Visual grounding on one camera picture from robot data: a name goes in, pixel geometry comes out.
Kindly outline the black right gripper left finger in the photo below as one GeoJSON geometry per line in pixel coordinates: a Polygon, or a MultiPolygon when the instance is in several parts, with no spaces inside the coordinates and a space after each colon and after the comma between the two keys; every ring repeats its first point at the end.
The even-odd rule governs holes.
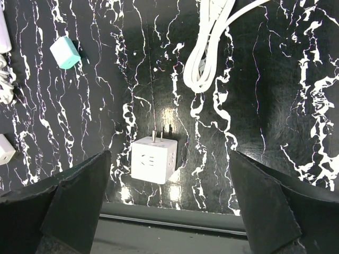
{"type": "Polygon", "coordinates": [[[1,253],[90,253],[110,165],[105,150],[1,194],[1,253]]]}

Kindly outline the white usb charger plug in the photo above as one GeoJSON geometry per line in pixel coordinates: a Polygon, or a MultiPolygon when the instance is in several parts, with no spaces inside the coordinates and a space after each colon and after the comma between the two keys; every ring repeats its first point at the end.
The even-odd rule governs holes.
{"type": "Polygon", "coordinates": [[[0,165],[5,165],[10,162],[10,160],[15,155],[16,150],[5,137],[1,134],[0,136],[0,165]]]}

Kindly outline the teal charger plug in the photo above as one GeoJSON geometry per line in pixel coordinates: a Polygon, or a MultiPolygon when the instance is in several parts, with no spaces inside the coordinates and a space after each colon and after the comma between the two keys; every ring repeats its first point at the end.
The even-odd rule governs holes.
{"type": "Polygon", "coordinates": [[[68,37],[59,37],[50,46],[50,51],[61,69],[70,69],[81,59],[75,45],[68,37]]]}

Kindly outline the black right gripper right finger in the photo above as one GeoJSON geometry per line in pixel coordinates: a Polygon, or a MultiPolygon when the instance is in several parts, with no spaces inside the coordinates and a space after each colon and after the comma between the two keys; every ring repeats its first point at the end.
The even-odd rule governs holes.
{"type": "Polygon", "coordinates": [[[252,253],[338,253],[338,193],[238,151],[229,165],[252,253]]]}

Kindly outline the white multicolour power strip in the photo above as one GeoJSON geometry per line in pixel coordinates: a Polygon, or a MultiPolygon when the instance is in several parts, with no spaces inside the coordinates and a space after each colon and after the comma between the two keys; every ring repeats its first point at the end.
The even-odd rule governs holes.
{"type": "Polygon", "coordinates": [[[7,29],[3,9],[0,11],[0,53],[5,54],[12,50],[12,44],[7,29]]]}

